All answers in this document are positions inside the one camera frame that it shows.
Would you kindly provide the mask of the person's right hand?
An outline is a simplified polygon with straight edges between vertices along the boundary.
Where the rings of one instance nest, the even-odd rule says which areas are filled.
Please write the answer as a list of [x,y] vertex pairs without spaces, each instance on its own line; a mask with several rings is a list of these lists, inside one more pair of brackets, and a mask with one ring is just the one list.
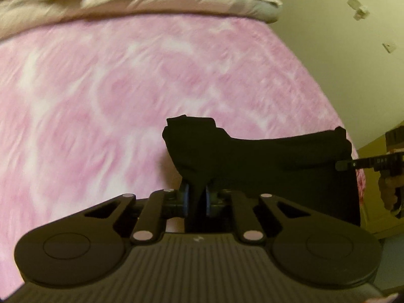
[[396,191],[403,189],[403,174],[393,176],[387,170],[381,171],[378,186],[385,210],[389,211],[391,216],[400,218],[402,210],[395,205],[398,205],[399,201]]

